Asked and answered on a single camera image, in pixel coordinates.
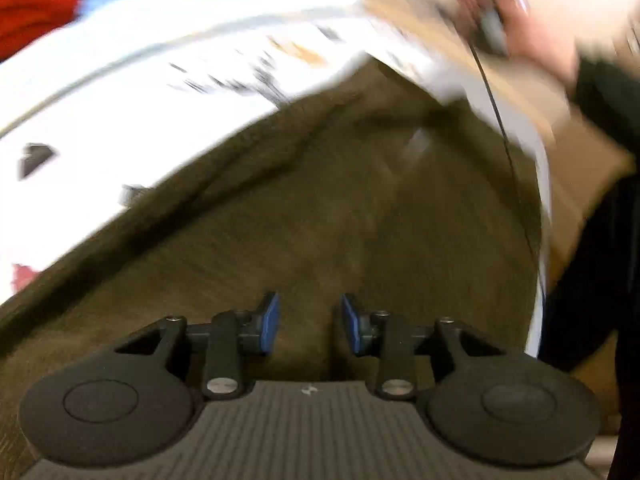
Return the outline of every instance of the ribbed gray panel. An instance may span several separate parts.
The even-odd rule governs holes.
[[[212,402],[167,451],[111,470],[46,460],[27,480],[595,480],[584,465],[512,471],[458,455],[414,407],[373,397],[363,383],[270,383]]]

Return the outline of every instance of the red object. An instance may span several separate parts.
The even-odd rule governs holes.
[[[24,289],[29,285],[38,273],[31,269],[30,266],[14,264],[14,278],[11,281],[11,286],[14,292]]]
[[[0,61],[70,22],[78,0],[0,0]]]

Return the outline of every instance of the person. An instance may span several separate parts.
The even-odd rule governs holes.
[[[604,60],[581,56],[565,30],[514,0],[458,0],[455,18],[471,38],[484,6],[498,8],[510,57],[533,63],[564,85],[582,113],[640,155],[640,81]],[[546,298],[538,358],[571,371],[616,330],[622,423],[609,480],[640,478],[640,175],[617,181],[590,215],[577,249]]]

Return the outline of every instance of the dark sleeve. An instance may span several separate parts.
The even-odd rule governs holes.
[[[621,68],[582,58],[574,95],[582,113],[640,157],[640,81]]]

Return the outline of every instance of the black pants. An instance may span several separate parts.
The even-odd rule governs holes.
[[[571,371],[618,331],[622,426],[609,480],[640,478],[640,176],[618,181],[588,219],[549,295],[538,357]]]

